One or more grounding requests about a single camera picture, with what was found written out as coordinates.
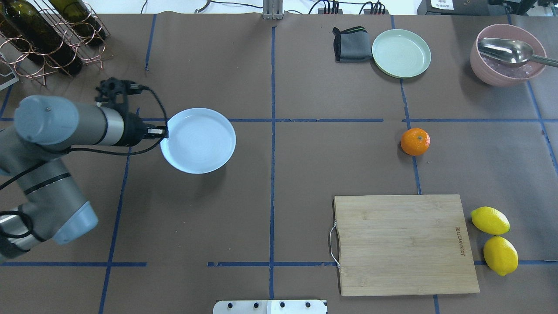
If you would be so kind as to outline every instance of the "yellow lemon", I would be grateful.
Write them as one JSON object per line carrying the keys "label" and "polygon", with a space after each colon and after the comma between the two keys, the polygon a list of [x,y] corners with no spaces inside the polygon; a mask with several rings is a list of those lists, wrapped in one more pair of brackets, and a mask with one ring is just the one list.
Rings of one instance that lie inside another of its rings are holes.
{"label": "yellow lemon", "polygon": [[512,273],[519,263],[516,248],[501,236],[493,236],[488,240],[483,253],[488,267],[500,276]]}
{"label": "yellow lemon", "polygon": [[508,218],[497,209],[484,206],[471,212],[473,225],[491,235],[501,235],[509,231]]}

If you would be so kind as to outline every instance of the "wine bottle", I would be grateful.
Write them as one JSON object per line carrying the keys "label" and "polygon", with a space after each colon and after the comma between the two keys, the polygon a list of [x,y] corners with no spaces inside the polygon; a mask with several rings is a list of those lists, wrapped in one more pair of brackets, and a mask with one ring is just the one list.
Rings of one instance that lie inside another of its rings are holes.
{"label": "wine bottle", "polygon": [[[2,34],[5,39],[20,37],[20,32],[13,28],[13,26],[6,20],[6,18],[2,14],[2,8],[2,3],[0,3],[0,34]],[[11,40],[9,43],[12,44],[12,46],[14,46],[19,52],[29,53],[27,55],[27,58],[36,65],[42,66],[45,63],[45,58],[43,56],[30,52],[29,43],[27,41]]]}
{"label": "wine bottle", "polygon": [[[95,34],[95,30],[97,30],[98,36],[102,39],[107,38],[107,34],[102,29],[101,25],[91,16],[91,12],[81,0],[49,0],[49,2],[66,21],[77,23],[72,29],[78,36],[83,38],[92,37]],[[102,43],[103,41],[99,37],[94,37],[87,44],[95,47]]]}
{"label": "wine bottle", "polygon": [[4,6],[4,17],[23,38],[31,43],[35,51],[48,54],[55,61],[53,63],[46,58],[48,64],[61,66],[60,73],[68,72],[72,76],[81,71],[83,63],[75,51],[63,41],[32,4],[25,0],[0,0],[0,2]]}

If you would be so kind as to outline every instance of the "plate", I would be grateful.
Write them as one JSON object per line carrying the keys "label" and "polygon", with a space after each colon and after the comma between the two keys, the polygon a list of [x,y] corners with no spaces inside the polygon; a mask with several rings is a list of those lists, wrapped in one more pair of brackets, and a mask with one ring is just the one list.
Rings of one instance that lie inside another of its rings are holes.
{"label": "plate", "polygon": [[407,30],[388,30],[372,44],[376,65],[395,78],[412,78],[428,68],[432,55],[426,41]]}
{"label": "plate", "polygon": [[223,166],[236,143],[233,125],[225,116],[207,108],[191,108],[169,119],[169,138],[161,141],[161,151],[174,168],[201,174]]}

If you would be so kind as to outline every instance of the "gray cloth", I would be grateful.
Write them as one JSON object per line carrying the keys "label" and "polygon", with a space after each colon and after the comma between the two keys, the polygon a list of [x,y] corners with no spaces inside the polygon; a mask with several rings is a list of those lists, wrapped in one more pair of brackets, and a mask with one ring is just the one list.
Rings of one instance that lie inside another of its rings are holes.
{"label": "gray cloth", "polygon": [[333,49],[337,62],[355,63],[372,58],[370,36],[364,27],[356,26],[344,31],[334,27],[333,34],[335,34]]}

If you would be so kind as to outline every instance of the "light green plate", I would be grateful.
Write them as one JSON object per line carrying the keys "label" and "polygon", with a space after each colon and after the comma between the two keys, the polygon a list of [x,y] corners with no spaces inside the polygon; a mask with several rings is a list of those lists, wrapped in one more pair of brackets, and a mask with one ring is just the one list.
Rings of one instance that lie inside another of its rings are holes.
{"label": "light green plate", "polygon": [[426,41],[406,30],[388,30],[372,44],[374,62],[384,73],[412,78],[428,68],[432,55]]}

